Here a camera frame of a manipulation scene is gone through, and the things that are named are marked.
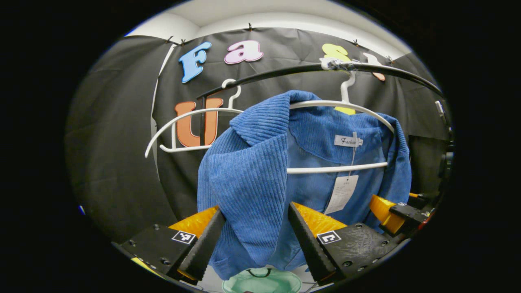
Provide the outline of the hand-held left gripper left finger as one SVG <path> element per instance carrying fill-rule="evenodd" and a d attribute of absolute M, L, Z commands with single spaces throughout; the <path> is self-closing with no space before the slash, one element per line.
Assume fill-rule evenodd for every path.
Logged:
<path fill-rule="evenodd" d="M 214 206 L 169 226 L 149 226 L 123 241 L 120 250 L 160 278 L 197 285 L 224 224 L 221 209 Z"/>

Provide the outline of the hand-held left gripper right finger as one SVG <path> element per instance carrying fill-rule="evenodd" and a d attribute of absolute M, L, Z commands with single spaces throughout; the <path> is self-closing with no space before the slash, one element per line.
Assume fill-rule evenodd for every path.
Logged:
<path fill-rule="evenodd" d="M 401 244 L 361 223 L 350 226 L 341 223 L 323 232 L 312 232 L 313 223 L 305 219 L 305 215 L 316 215 L 320 221 L 331 218 L 296 202 L 289 204 L 289 222 L 311 276 L 318 285 L 339 284 L 361 278 L 401 249 Z"/>

